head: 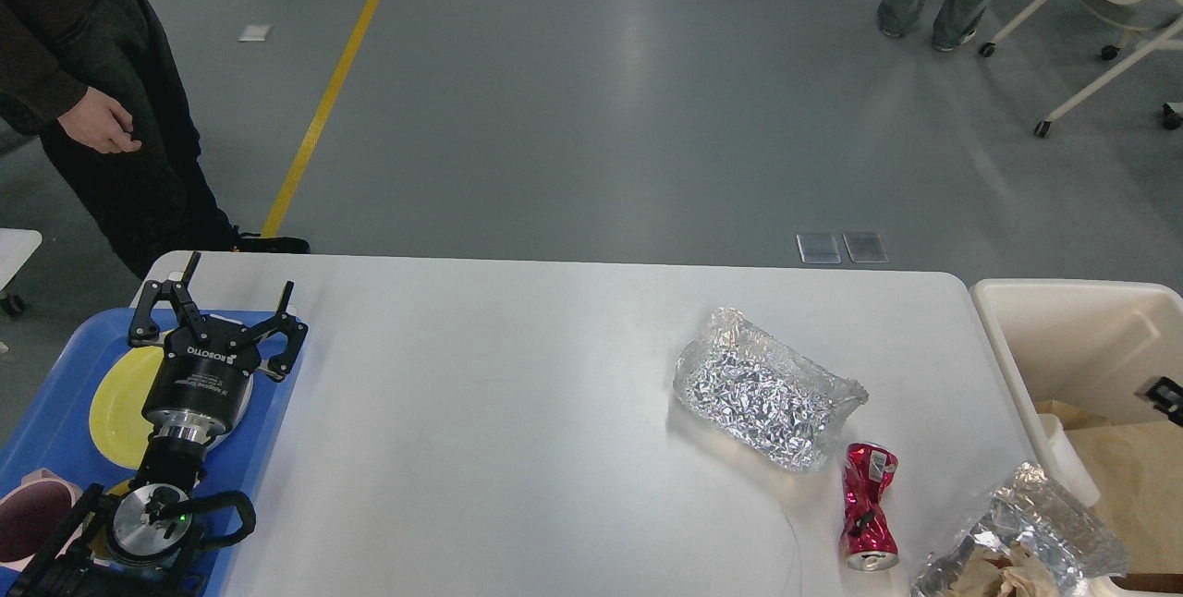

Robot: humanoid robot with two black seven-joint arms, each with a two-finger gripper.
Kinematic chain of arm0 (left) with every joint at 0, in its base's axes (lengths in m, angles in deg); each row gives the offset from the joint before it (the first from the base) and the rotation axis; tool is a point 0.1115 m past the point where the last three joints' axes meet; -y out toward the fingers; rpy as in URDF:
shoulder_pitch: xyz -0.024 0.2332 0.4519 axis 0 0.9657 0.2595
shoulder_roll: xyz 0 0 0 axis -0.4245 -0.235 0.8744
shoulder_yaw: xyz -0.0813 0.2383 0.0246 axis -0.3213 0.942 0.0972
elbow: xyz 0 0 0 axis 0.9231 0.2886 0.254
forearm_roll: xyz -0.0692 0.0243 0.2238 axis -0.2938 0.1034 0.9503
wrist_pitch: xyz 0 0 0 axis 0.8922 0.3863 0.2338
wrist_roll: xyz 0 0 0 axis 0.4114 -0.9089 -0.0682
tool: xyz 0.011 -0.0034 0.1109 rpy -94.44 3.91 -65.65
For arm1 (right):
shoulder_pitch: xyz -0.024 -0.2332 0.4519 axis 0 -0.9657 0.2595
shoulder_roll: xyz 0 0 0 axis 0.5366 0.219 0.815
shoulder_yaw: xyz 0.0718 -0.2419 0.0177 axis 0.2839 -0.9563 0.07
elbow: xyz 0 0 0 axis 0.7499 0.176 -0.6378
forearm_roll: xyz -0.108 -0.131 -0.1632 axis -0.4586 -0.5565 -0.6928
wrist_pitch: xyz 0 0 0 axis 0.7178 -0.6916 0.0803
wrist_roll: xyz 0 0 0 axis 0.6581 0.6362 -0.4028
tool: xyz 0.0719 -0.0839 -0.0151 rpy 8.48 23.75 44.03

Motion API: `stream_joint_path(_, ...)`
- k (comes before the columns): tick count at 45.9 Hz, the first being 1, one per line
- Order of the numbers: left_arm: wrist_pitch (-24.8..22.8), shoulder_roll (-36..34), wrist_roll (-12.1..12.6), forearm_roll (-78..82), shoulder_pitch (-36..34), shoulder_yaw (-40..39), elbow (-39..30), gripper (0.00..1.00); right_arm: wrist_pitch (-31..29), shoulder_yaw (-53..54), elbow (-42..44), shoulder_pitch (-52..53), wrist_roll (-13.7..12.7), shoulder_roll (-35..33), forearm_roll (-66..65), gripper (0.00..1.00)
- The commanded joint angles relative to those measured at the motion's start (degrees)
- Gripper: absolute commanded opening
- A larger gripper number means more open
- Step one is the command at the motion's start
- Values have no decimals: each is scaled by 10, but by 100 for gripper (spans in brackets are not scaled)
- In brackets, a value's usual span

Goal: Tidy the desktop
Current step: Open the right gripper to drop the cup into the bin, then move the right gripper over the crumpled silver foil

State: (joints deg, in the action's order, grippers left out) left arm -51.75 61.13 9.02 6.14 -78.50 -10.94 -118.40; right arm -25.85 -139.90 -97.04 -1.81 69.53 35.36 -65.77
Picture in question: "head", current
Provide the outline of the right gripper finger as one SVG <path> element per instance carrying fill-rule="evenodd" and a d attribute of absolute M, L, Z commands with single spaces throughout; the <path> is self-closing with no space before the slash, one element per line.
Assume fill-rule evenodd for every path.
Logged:
<path fill-rule="evenodd" d="M 1166 418 L 1182 417 L 1183 389 L 1169 377 L 1161 377 L 1146 391 L 1146 400 L 1153 404 L 1153 410 L 1163 413 Z"/>

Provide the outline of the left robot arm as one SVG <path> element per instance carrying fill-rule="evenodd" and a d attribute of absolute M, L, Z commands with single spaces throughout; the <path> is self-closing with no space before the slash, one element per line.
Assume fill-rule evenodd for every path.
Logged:
<path fill-rule="evenodd" d="M 203 311 L 177 280 L 67 340 L 4 448 L 5 596 L 215 596 L 287 408 L 308 323 Z"/>

